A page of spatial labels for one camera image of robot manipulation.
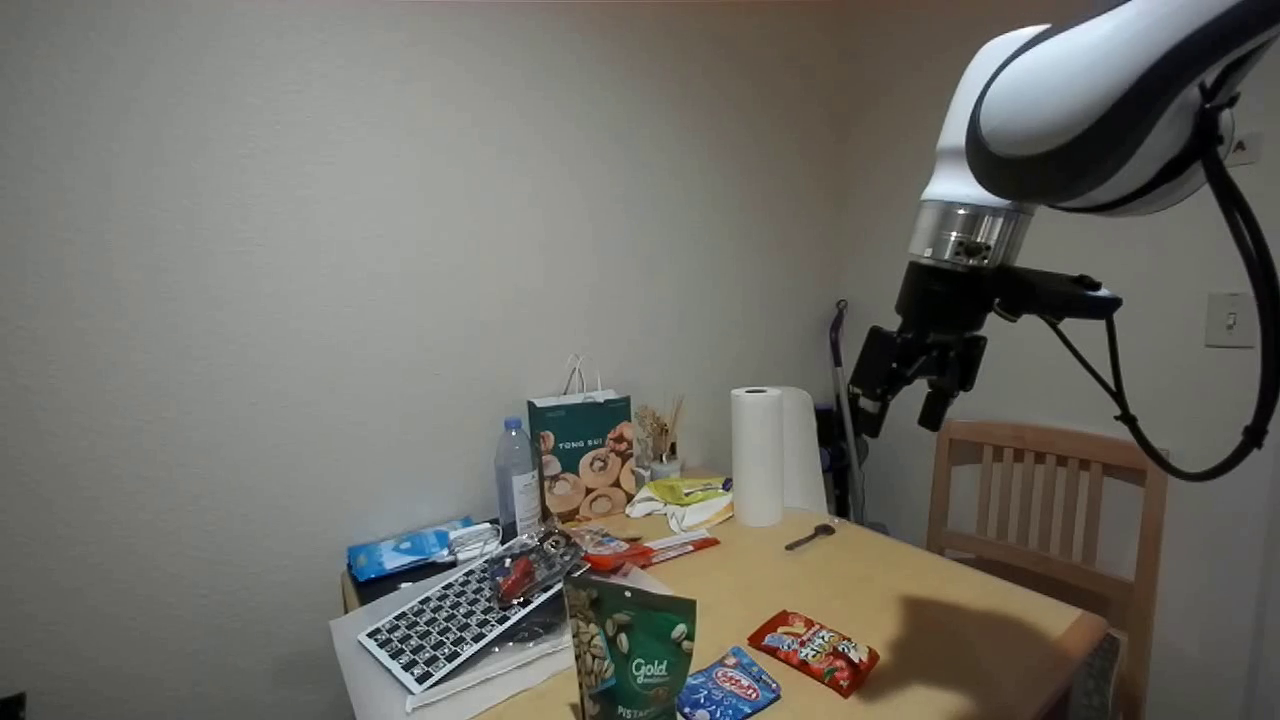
red snack package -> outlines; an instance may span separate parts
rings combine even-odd
[[[749,644],[763,656],[774,656],[778,665],[790,665],[796,674],[829,685],[840,698],[851,698],[871,670],[879,665],[879,652],[869,644],[847,640],[842,634],[801,617],[801,614],[774,614],[767,617]]]

label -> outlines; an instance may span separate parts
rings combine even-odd
[[[543,505],[539,505],[536,472],[512,475],[512,517],[518,537],[539,527]]]

plastic container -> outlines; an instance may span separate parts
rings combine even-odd
[[[536,533],[543,522],[530,444],[518,418],[505,422],[505,437],[495,444],[495,507],[509,533]]]

black cable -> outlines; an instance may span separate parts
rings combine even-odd
[[[1254,300],[1254,315],[1261,315],[1261,389],[1254,389],[1254,403],[1253,403],[1253,422],[1244,426],[1236,448],[1208,464],[1208,470],[1180,470],[1172,464],[1153,437],[1141,428],[1141,422],[1131,418],[1127,391],[1125,391],[1125,367],[1119,367],[1119,332],[1115,319],[1106,315],[1106,360],[1113,360],[1113,383],[1089,365],[1089,357],[1046,319],[1046,328],[1055,332],[1055,339],[1076,357],[1076,365],[1115,400],[1119,410],[1119,426],[1127,428],[1127,437],[1147,451],[1147,461],[1157,470],[1165,470],[1167,475],[1191,482],[1191,486],[1208,486],[1226,475],[1233,470],[1241,470],[1254,448],[1263,448],[1268,426],[1275,418],[1275,400],[1280,400],[1280,382],[1275,382],[1275,365],[1280,365],[1280,278],[1270,266],[1270,249],[1263,227],[1254,226],[1244,193],[1236,188],[1226,164],[1218,162],[1218,114],[1236,105],[1236,101],[1208,101],[1196,126],[1196,154],[1201,154],[1201,170],[1204,181],[1222,211],[1222,226],[1233,234],[1233,246],[1244,259],[1248,283],[1253,283],[1253,300]]]

paper towel roll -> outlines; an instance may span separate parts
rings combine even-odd
[[[756,527],[778,524],[785,507],[829,507],[803,389],[731,389],[731,505]]]

